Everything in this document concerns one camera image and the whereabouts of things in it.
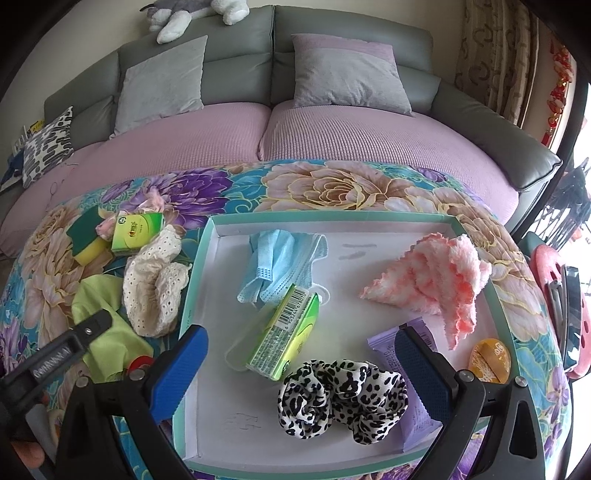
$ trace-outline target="sofa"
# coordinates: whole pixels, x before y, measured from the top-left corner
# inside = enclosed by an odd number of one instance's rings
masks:
[[[294,33],[391,44],[412,116],[352,106],[292,108]],[[199,111],[156,120],[115,138],[125,72],[180,43],[208,36]],[[452,175],[508,229],[560,165],[534,138],[432,74],[429,32],[348,12],[265,6],[228,27],[194,20],[177,41],[156,34],[123,45],[47,98],[46,121],[73,106],[73,155],[22,194],[0,229],[16,256],[46,212],[85,192],[188,168],[277,159],[407,164]]]

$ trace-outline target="white plush toy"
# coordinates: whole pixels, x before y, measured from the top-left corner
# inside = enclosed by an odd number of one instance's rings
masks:
[[[140,11],[146,9],[150,31],[160,31],[156,39],[160,44],[183,35],[194,18],[218,13],[226,25],[233,25],[250,13],[246,0],[156,0]]]

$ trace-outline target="gray pillow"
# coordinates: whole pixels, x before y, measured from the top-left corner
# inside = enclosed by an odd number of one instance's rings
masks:
[[[352,105],[411,114],[392,45],[312,33],[292,39],[294,107]]]
[[[203,108],[201,76],[206,43],[207,36],[199,37],[128,68],[115,135],[158,118]]]

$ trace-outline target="green tissue pack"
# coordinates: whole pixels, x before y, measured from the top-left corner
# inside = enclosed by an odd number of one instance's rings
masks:
[[[292,285],[262,333],[246,367],[280,380],[300,353],[318,318],[318,294]]]
[[[162,213],[119,215],[115,222],[111,251],[116,257],[134,255],[149,244],[164,226]]]

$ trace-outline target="fuzzy cloth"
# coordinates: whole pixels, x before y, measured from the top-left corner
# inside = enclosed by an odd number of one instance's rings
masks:
[[[467,235],[447,239],[440,233],[421,238],[365,287],[361,298],[426,314],[441,314],[449,348],[476,327],[476,296],[492,265],[478,258]]]

